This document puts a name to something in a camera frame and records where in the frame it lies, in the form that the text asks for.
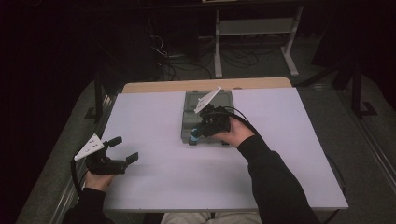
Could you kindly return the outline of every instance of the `wooden table edge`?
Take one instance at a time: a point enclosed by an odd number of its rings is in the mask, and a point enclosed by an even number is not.
[[[163,91],[213,91],[217,86],[224,90],[291,88],[286,77],[255,77],[233,79],[209,79],[188,81],[135,82],[127,83],[122,93]]]

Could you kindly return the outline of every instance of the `white table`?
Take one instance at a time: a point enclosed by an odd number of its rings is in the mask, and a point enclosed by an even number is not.
[[[105,209],[134,212],[251,211],[248,163],[232,147],[183,144],[184,91],[120,94],[103,140],[113,160],[138,151],[139,160],[109,188]],[[304,106],[294,88],[234,90],[241,110],[303,186],[311,207],[347,208]]]

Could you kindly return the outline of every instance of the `camera rig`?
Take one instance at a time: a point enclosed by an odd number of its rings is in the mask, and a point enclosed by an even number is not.
[[[72,179],[78,196],[81,194],[81,185],[78,182],[76,161],[85,158],[85,166],[92,174],[95,175],[123,175],[128,165],[139,159],[138,152],[130,155],[125,161],[113,161],[106,152],[109,147],[114,147],[122,142],[121,137],[116,137],[108,142],[102,142],[96,134],[81,147],[71,160]]]

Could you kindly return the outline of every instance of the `gray device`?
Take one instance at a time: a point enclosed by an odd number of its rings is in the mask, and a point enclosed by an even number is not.
[[[198,99],[202,99],[210,91],[186,91],[186,98],[184,100],[183,109],[183,120],[181,125],[181,139],[183,143],[188,144],[190,139],[190,133],[194,126],[201,122],[201,118],[198,114],[195,114],[194,109],[197,107]],[[210,101],[214,107],[218,106],[230,106],[233,107],[233,95],[231,91],[221,90],[219,93]],[[214,138],[201,137],[198,143],[220,143],[220,140]]]

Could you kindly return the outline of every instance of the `left hand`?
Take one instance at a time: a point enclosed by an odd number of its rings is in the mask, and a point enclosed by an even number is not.
[[[93,175],[90,171],[85,175],[85,188],[106,191],[116,175]]]

